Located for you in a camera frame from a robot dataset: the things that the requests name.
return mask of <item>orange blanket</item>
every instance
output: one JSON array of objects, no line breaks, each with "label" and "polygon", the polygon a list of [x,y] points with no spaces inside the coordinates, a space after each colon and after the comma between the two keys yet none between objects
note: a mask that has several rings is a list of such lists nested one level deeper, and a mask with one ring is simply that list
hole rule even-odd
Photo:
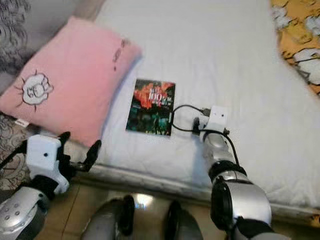
[{"label": "orange blanket", "polygon": [[307,84],[320,94],[320,0],[271,0],[279,48]]}]

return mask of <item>white sticker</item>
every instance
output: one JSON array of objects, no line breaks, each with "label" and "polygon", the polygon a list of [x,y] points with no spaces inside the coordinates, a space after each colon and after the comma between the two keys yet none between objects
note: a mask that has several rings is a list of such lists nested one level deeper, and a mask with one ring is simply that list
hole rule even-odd
[{"label": "white sticker", "polygon": [[26,128],[29,125],[29,122],[27,122],[27,121],[25,121],[23,119],[20,119],[20,118],[17,119],[14,123],[19,125],[19,126],[21,126],[21,127],[23,127],[23,128]]}]

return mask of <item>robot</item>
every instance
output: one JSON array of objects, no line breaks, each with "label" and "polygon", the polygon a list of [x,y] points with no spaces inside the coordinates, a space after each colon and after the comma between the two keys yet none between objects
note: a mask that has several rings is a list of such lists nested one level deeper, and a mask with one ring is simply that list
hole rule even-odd
[{"label": "robot", "polygon": [[[271,207],[265,192],[253,184],[240,166],[234,145],[225,129],[225,108],[213,106],[201,111],[193,132],[204,144],[203,156],[212,182],[211,219],[232,240],[288,240],[271,228]],[[98,140],[81,163],[70,162],[64,144],[70,133],[58,138],[35,135],[14,153],[26,153],[31,182],[22,185],[0,205],[0,240],[31,240],[42,229],[50,201],[67,191],[77,171],[88,172],[97,159]],[[229,141],[233,154],[229,152]],[[131,196],[104,204],[91,218],[82,239],[115,239],[133,230],[135,203]],[[201,240],[196,220],[179,203],[173,202],[166,218],[167,240]]]}]

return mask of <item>robot leg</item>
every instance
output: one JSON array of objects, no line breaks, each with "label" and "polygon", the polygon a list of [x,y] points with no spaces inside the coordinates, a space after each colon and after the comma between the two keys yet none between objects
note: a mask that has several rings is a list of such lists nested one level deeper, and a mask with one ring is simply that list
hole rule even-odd
[{"label": "robot leg", "polygon": [[132,196],[105,203],[91,218],[82,240],[114,240],[133,231],[135,202]]},{"label": "robot leg", "polygon": [[170,205],[167,213],[165,240],[203,240],[197,221],[177,201]]}]

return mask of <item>mattress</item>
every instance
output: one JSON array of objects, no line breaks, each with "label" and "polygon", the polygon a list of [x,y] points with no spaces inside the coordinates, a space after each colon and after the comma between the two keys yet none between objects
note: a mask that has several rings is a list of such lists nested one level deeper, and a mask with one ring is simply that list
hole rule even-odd
[{"label": "mattress", "polygon": [[[175,107],[228,109],[240,164],[272,203],[320,207],[320,100],[281,59],[269,0],[108,0],[96,23],[143,58],[114,97],[91,174],[209,199],[199,138],[125,130],[136,78],[168,81]],[[197,116],[182,108],[174,122],[190,128]]]}]

